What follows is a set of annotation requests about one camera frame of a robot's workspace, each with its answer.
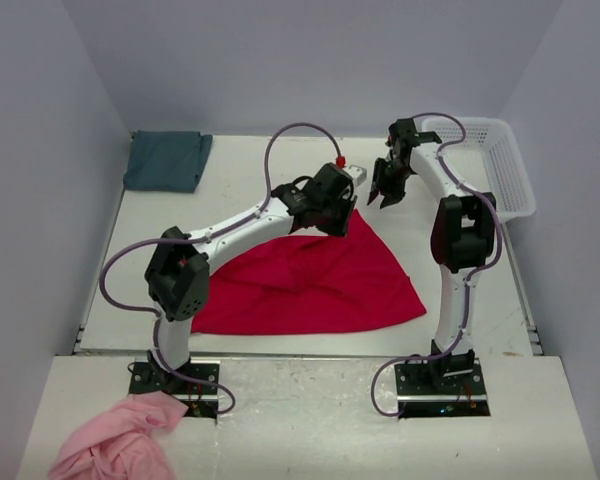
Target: tabletop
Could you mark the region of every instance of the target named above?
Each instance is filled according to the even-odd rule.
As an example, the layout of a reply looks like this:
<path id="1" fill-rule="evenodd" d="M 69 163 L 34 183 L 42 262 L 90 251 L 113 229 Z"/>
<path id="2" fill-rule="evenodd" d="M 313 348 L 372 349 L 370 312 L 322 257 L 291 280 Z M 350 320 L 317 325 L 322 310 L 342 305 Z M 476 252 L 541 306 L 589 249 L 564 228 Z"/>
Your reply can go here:
<path id="1" fill-rule="evenodd" d="M 255 205 L 265 193 L 263 153 L 268 137 L 216 136 L 201 183 L 194 194 L 131 192 L 124 194 L 107 258 L 139 240 L 155 238 L 174 225 L 183 231 L 202 228 Z M 368 169 L 386 154 L 382 139 L 338 140 L 349 164 Z M 331 143 L 319 137 L 283 137 L 272 150 L 274 186 L 300 175 L 313 175 L 334 161 Z M 474 185 L 487 188 L 481 159 L 447 157 Z M 196 334 L 190 350 L 200 354 L 271 354 L 320 356 L 398 356 L 425 353 L 440 312 L 440 271 L 429 247 L 437 205 L 420 178 L 407 182 L 405 199 L 379 210 L 366 205 L 370 179 L 360 188 L 357 203 L 363 218 L 393 252 L 427 308 L 415 320 L 369 332 L 348 334 L 232 336 Z M 138 250 L 118 262 L 107 284 L 124 303 L 150 305 L 144 270 L 152 248 Z M 478 355 L 531 355 L 526 321 L 510 259 L 503 255 L 482 274 L 476 291 L 473 338 Z M 96 293 L 80 349 L 87 352 L 139 352 L 151 345 L 151 315 L 117 310 Z"/>
<path id="2" fill-rule="evenodd" d="M 131 360 L 54 360 L 19 480 L 46 478 L 69 434 L 125 396 Z M 378 364 L 223 359 L 235 409 L 217 424 L 185 418 L 156 440 L 177 478 L 193 480 L 596 478 L 559 358 L 483 357 L 490 417 L 400 421 L 371 407 Z M 386 409 L 395 408 L 392 375 L 385 371 L 378 386 Z"/>

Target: red cloth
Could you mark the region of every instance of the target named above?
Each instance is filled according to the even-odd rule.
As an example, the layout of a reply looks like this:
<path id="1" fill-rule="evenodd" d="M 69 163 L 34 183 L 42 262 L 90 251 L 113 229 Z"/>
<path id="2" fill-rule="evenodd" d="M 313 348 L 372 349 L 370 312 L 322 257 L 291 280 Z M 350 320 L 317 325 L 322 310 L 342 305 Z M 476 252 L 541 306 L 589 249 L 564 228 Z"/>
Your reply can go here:
<path id="1" fill-rule="evenodd" d="M 211 277 L 193 332 L 344 333 L 426 312 L 409 277 L 354 211 L 344 238 L 288 236 L 234 258 Z"/>

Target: white basket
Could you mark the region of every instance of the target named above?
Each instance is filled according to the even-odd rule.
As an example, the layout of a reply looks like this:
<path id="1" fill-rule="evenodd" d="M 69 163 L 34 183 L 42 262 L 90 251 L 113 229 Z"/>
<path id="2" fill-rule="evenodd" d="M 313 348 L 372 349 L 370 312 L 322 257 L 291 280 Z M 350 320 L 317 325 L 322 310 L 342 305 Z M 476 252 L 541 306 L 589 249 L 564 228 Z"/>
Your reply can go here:
<path id="1" fill-rule="evenodd" d="M 467 139 L 461 145 L 449 147 L 446 155 L 443 151 L 445 160 L 476 188 L 491 190 L 501 222 L 533 214 L 536 200 L 511 127 L 495 118 L 458 117 L 458 120 L 467 130 Z M 422 122 L 421 130 L 435 131 L 443 142 L 460 138 L 460 129 L 445 118 L 429 117 Z M 481 176 L 488 184 L 481 182 Z"/>

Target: teal folded cloth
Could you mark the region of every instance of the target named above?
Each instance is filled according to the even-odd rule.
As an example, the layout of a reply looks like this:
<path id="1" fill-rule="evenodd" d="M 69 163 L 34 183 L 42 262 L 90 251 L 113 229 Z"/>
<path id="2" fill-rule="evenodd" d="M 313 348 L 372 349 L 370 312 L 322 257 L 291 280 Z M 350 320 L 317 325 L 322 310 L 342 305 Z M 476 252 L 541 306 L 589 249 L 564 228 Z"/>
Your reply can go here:
<path id="1" fill-rule="evenodd" d="M 124 187 L 128 190 L 194 192 L 211 150 L 200 132 L 136 132 Z"/>

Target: purple cable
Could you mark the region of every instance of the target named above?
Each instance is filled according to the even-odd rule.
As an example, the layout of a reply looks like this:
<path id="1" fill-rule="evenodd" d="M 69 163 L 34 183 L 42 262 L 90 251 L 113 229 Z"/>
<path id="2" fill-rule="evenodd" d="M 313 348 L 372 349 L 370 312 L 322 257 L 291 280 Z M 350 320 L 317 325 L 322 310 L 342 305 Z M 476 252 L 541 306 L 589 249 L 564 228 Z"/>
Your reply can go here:
<path id="1" fill-rule="evenodd" d="M 265 180 L 265 184 L 266 184 L 266 188 L 267 188 L 267 194 L 265 196 L 264 202 L 258 208 L 258 210 L 261 212 L 265 208 L 267 208 L 267 205 L 269 205 L 269 202 L 271 201 L 271 173 L 269 172 L 269 155 L 271 153 L 271 147 L 273 147 L 274 142 L 278 139 L 278 137 L 280 135 L 282 135 L 287 130 L 290 130 L 290 129 L 296 128 L 296 127 L 313 128 L 314 130 L 318 130 L 319 132 L 323 133 L 329 140 L 331 140 L 331 143 L 333 143 L 333 146 L 336 149 L 337 155 L 338 156 L 342 155 L 342 153 L 340 152 L 340 146 L 338 145 L 338 142 L 333 137 L 333 135 L 331 135 L 327 130 L 325 130 L 324 128 L 322 128 L 319 125 L 315 125 L 313 123 L 308 123 L 308 122 L 296 122 L 296 123 L 290 123 L 289 125 L 282 127 L 280 130 L 278 130 L 277 132 L 275 132 L 273 134 L 273 136 L 269 140 L 269 143 L 267 144 L 267 148 L 265 149 L 265 152 L 264 152 L 264 180 Z M 133 252 L 134 250 L 137 250 L 138 248 L 148 247 L 149 245 L 195 245 L 197 243 L 201 243 L 203 241 L 209 241 L 220 235 L 224 235 L 225 233 L 231 232 L 232 230 L 235 230 L 236 228 L 239 228 L 242 225 L 248 223 L 253 218 L 256 218 L 255 214 L 246 215 L 245 217 L 241 218 L 240 220 L 237 220 L 236 222 L 232 223 L 231 225 L 227 225 L 226 227 L 221 228 L 220 230 L 214 231 L 209 237 L 189 238 L 187 240 L 177 240 L 177 239 L 170 239 L 170 238 L 151 238 L 148 240 L 142 240 L 140 242 L 133 243 L 133 244 L 123 248 L 118 253 L 114 254 L 109 260 L 107 260 L 107 262 L 102 267 L 102 271 L 100 272 L 100 277 L 98 278 L 98 287 L 100 289 L 100 293 L 102 294 L 104 299 L 107 302 L 109 302 L 111 305 L 113 305 L 114 307 L 119 308 L 121 310 L 131 311 L 131 312 L 153 313 L 156 316 L 157 320 L 153 327 L 153 347 L 155 350 L 157 360 L 160 362 L 162 367 L 168 373 L 170 373 L 174 377 L 179 378 L 180 380 L 183 380 L 185 382 L 218 388 L 219 390 L 222 390 L 229 396 L 229 398 L 231 399 L 231 405 L 229 405 L 224 410 L 219 410 L 217 412 L 218 414 L 229 413 L 231 410 L 233 410 L 233 407 L 235 407 L 236 397 L 231 392 L 231 390 L 229 390 L 227 387 L 225 387 L 224 385 L 222 385 L 218 382 L 211 382 L 209 380 L 203 380 L 203 379 L 199 379 L 199 378 L 189 377 L 188 375 L 183 375 L 182 373 L 178 372 L 177 370 L 172 368 L 170 365 L 168 365 L 164 359 L 164 355 L 162 355 L 162 351 L 160 350 L 160 345 L 158 343 L 158 330 L 160 327 L 160 312 L 153 307 L 143 307 L 140 305 L 128 305 L 128 304 L 117 301 L 109 294 L 109 292 L 107 290 L 106 278 L 107 278 L 107 274 L 109 273 L 109 270 L 111 270 L 111 267 L 113 267 L 113 265 L 118 260 L 120 260 L 122 257 L 127 255 L 128 253 Z"/>
<path id="2" fill-rule="evenodd" d="M 440 166 L 442 167 L 444 172 L 447 174 L 449 179 L 451 179 L 451 181 L 453 183 L 455 183 L 459 189 L 461 189 L 467 193 L 470 193 L 471 195 L 474 195 L 478 199 L 480 199 L 480 201 L 489 210 L 489 213 L 491 214 L 491 217 L 493 218 L 493 223 L 495 225 L 495 230 L 496 230 L 496 254 L 494 255 L 493 259 L 489 263 L 487 263 L 481 267 L 477 267 L 477 268 L 473 269 L 467 275 L 467 279 L 466 279 L 465 287 L 464 287 L 464 300 L 465 301 L 464 301 L 464 313 L 463 313 L 462 323 L 461 323 L 460 329 L 458 330 L 458 335 L 456 336 L 453 343 L 449 346 L 449 348 L 447 348 L 444 352 L 441 352 L 441 353 L 438 353 L 435 355 L 409 355 L 406 357 L 396 357 L 396 358 L 393 358 L 393 359 L 385 362 L 380 368 L 378 368 L 375 375 L 373 376 L 373 380 L 371 381 L 371 403 L 373 404 L 373 408 L 375 408 L 376 411 L 383 417 L 399 417 L 404 413 L 404 410 L 398 410 L 396 412 L 385 412 L 384 410 L 382 410 L 380 408 L 380 406 L 378 405 L 378 402 L 376 401 L 376 384 L 378 383 L 378 378 L 380 378 L 380 374 L 386 368 L 390 367 L 391 365 L 395 365 L 396 363 L 407 362 L 410 360 L 421 360 L 421 361 L 439 360 L 441 358 L 446 357 L 447 355 L 450 355 L 453 352 L 453 350 L 460 343 L 460 340 L 462 339 L 462 332 L 467 327 L 467 323 L 469 322 L 469 301 L 471 298 L 471 287 L 468 285 L 468 283 L 471 281 L 473 276 L 476 275 L 478 272 L 482 272 L 484 270 L 487 270 L 487 269 L 493 267 L 496 263 L 498 263 L 498 261 L 500 260 L 500 257 L 502 256 L 502 243 L 503 243 L 503 241 L 502 241 L 502 238 L 503 238 L 502 226 L 500 225 L 500 220 L 498 219 L 498 213 L 496 212 L 496 209 L 493 207 L 493 205 L 487 199 L 487 197 L 485 197 L 482 193 L 480 193 L 472 188 L 469 188 L 466 185 L 464 185 L 463 183 L 461 183 L 460 180 L 458 179 L 458 177 L 456 177 L 453 174 L 453 172 L 449 169 L 449 166 L 447 165 L 447 163 L 444 161 L 444 158 L 442 157 L 442 150 L 444 148 L 449 147 L 451 145 L 458 145 L 465 141 L 465 139 L 467 138 L 467 131 L 464 128 L 464 125 L 462 125 L 462 123 L 457 118 L 455 118 L 451 115 L 447 115 L 446 113 L 438 113 L 438 112 L 420 113 L 418 115 L 413 116 L 412 118 L 416 119 L 416 118 L 433 117 L 433 116 L 443 117 L 448 120 L 451 120 L 453 123 L 455 123 L 460 128 L 461 137 L 457 140 L 450 140 L 448 142 L 442 143 L 438 147 L 438 150 L 436 151 L 436 157 L 437 157 L 438 161 L 440 162 Z"/>

